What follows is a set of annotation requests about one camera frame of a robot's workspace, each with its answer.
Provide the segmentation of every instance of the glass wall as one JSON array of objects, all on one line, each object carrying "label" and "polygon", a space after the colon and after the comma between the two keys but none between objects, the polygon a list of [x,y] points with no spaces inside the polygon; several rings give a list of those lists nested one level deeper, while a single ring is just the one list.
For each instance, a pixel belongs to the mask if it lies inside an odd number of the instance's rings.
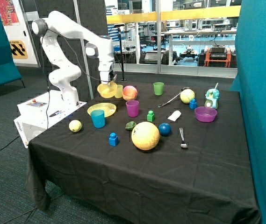
[{"label": "glass wall", "polygon": [[[235,77],[240,4],[241,0],[106,0],[119,62],[115,69],[121,70],[123,63],[125,71]],[[124,25],[117,28],[117,23]]]}]

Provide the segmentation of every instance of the yellow plate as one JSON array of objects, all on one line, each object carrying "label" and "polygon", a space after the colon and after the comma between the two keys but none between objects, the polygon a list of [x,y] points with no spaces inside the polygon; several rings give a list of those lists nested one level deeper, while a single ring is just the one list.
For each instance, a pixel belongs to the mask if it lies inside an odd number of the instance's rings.
[{"label": "yellow plate", "polygon": [[88,108],[87,113],[90,115],[90,113],[94,110],[103,110],[105,112],[105,118],[106,118],[115,113],[116,106],[111,103],[95,104]]}]

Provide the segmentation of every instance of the purple cup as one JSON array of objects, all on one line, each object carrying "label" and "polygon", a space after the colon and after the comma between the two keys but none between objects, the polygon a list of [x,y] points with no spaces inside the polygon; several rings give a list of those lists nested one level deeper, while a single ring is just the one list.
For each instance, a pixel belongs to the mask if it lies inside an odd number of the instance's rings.
[{"label": "purple cup", "polygon": [[195,115],[196,119],[201,122],[212,122],[217,115],[217,110],[206,106],[200,106],[195,109]]},{"label": "purple cup", "polygon": [[125,104],[127,105],[128,115],[132,118],[137,117],[139,114],[139,101],[129,100]]}]

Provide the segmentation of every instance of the black pen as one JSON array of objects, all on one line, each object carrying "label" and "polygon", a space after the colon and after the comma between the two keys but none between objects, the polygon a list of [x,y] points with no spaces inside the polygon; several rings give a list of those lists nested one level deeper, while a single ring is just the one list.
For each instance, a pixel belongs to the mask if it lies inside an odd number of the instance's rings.
[{"label": "black pen", "polygon": [[50,117],[54,117],[54,116],[56,116],[57,114],[60,114],[60,113],[62,113],[62,112],[63,112],[63,111],[56,111],[55,113],[51,114]]}]

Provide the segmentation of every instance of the yellow beam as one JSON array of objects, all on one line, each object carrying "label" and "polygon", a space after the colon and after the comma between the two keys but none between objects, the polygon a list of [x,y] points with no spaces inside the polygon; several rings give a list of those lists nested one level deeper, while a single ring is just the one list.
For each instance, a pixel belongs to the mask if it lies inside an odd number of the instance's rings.
[{"label": "yellow beam", "polygon": [[[238,17],[241,6],[230,7],[211,7],[189,10],[178,10],[170,12],[161,12],[161,20],[188,20],[188,19],[207,19],[219,17]],[[109,15],[107,16],[108,24],[115,23],[132,23],[132,22],[149,22],[157,21],[157,13],[139,13],[129,15]]]},{"label": "yellow beam", "polygon": [[211,7],[189,10],[178,10],[172,12],[161,12],[161,20],[188,20],[207,19],[219,17],[238,17],[241,6]]},{"label": "yellow beam", "polygon": [[149,22],[157,21],[157,13],[138,13],[129,15],[109,15],[107,16],[108,24],[131,23],[131,22]]}]

